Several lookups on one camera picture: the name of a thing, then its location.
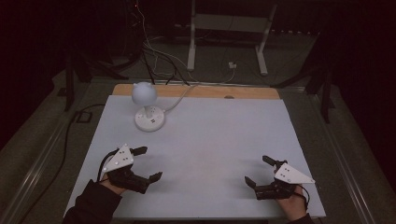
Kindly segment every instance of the robotic hand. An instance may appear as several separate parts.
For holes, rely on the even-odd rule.
[[[134,164],[134,156],[145,154],[147,150],[147,147],[139,147],[136,149],[128,148],[125,144],[122,148],[108,153],[100,165],[97,181],[99,181],[102,172],[107,172],[108,180],[112,185],[142,194],[146,193],[149,185],[160,180],[163,174],[159,172],[146,179],[135,175],[134,172],[131,171]],[[113,157],[104,167],[106,160],[110,156]]]
[[[293,167],[288,165],[287,161],[274,161],[268,156],[262,156],[262,160],[272,166],[275,166],[276,173],[274,177],[275,181],[272,182],[270,185],[266,185],[266,186],[257,186],[253,180],[245,176],[245,182],[247,183],[248,186],[254,189],[257,200],[287,199],[292,194],[296,194],[294,191],[299,184],[315,183],[314,179],[294,169]],[[299,194],[298,196],[304,198],[305,209],[306,209],[309,203],[309,198],[307,201],[304,195]]]

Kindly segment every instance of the hand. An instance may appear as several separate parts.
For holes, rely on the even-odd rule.
[[[296,187],[294,192],[303,195],[303,189],[300,185]],[[277,199],[276,201],[286,213],[289,221],[306,216],[305,201],[302,197],[292,194],[288,199]]]
[[[110,189],[111,191],[115,192],[118,195],[121,195],[126,189],[122,189],[119,187],[116,187],[114,185],[111,185],[110,180],[108,180],[107,174],[104,174],[102,177],[102,180],[99,183],[100,185],[105,186],[106,188]]]

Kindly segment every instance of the wooden table edge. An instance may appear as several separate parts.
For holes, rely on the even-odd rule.
[[[191,86],[154,85],[159,96],[179,97]],[[133,84],[117,84],[113,95],[132,95]],[[274,88],[264,87],[228,87],[228,86],[195,86],[185,97],[235,98],[235,99],[280,99]]]

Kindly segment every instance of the sleeve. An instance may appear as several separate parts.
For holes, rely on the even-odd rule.
[[[314,224],[314,221],[312,220],[311,216],[309,216],[309,213],[307,213],[305,217],[288,222],[288,224]]]
[[[121,198],[110,189],[90,180],[82,194],[76,198],[75,206],[64,215],[63,224],[110,223]]]

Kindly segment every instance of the white table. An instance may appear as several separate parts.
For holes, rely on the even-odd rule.
[[[160,97],[166,108],[178,98]],[[139,109],[131,96],[109,96],[67,209],[95,179],[103,157],[116,147],[148,147],[133,171],[163,172],[146,194],[127,191],[114,217],[130,219],[269,219],[284,217],[273,200],[257,201],[245,175],[258,185],[274,181],[262,155],[311,175],[282,100],[185,97],[166,114],[164,126],[143,133],[134,126]],[[308,212],[324,217],[315,185]]]

